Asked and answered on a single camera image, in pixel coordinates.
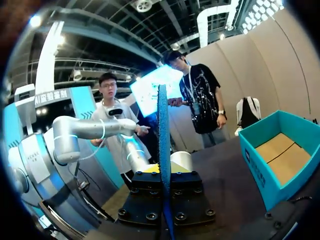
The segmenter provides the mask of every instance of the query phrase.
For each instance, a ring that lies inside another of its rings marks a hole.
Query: black table
[[[176,231],[177,240],[228,240],[233,237],[234,233],[241,230],[242,226],[264,216],[266,208],[256,181],[242,156],[238,137],[195,152],[191,156],[193,169],[202,179],[204,194],[216,212],[216,221],[205,226],[178,229]],[[314,196],[318,186],[320,186],[319,167],[292,199]],[[291,229],[309,204],[308,200],[296,203],[296,210],[291,220],[283,227],[284,233]],[[106,223],[99,230],[110,237],[121,239],[119,237],[123,232],[119,231],[118,235],[116,233],[110,235],[109,230],[112,226]],[[168,239],[165,224],[161,232],[160,239]],[[144,232],[140,229],[135,234],[131,233],[131,237],[132,239],[135,239],[134,236],[143,238],[144,235],[149,234],[149,231]]]

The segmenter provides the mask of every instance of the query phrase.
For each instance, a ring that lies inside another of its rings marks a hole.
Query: robotic arm
[[[104,139],[120,135],[124,141],[126,159],[133,172],[141,171],[149,164],[145,153],[133,138],[136,123],[130,119],[113,119],[93,121],[77,119],[70,116],[59,116],[52,124],[54,137],[54,155],[56,161],[65,165],[80,158],[80,139]]]

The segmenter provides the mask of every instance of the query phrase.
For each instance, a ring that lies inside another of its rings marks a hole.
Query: man
[[[135,123],[138,122],[138,119],[132,112],[131,108],[127,104],[121,103],[115,98],[115,95],[117,93],[117,77],[114,74],[107,72],[99,78],[99,92],[102,93],[103,100],[101,106],[99,106],[92,114],[92,120],[110,120],[111,118],[107,115],[106,110],[108,108],[116,107],[123,110],[123,113],[117,116],[118,119],[131,119]],[[138,134],[138,136],[143,137],[149,133],[148,129],[150,129],[150,127],[140,126],[137,124],[135,132]],[[151,156],[146,146],[136,135],[134,135],[134,138],[138,142],[138,144],[140,144],[146,158],[149,160]],[[103,139],[93,139],[91,140],[91,143],[94,146],[98,147],[102,141]],[[113,160],[121,174],[121,177],[130,189],[131,179],[135,173],[131,170],[131,167],[127,161],[127,156],[123,153],[124,146],[119,142],[117,136],[108,137],[105,140],[104,144],[108,147]]]
[[[195,131],[201,134],[205,148],[224,142],[226,136],[222,129],[227,117],[220,84],[211,70],[203,64],[188,65],[185,56],[178,51],[168,52],[164,64],[183,72],[179,83],[183,99],[170,99],[169,104],[190,107]]]

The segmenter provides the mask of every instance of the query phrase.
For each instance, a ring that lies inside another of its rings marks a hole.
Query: display screen
[[[147,117],[157,111],[159,85],[166,85],[168,99],[182,97],[179,88],[182,77],[181,71],[164,65],[131,84],[131,91],[142,115]]]

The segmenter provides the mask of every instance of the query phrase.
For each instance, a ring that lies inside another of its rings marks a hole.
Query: open box
[[[291,113],[276,111],[239,137],[267,211],[292,197],[320,162],[320,126]]]

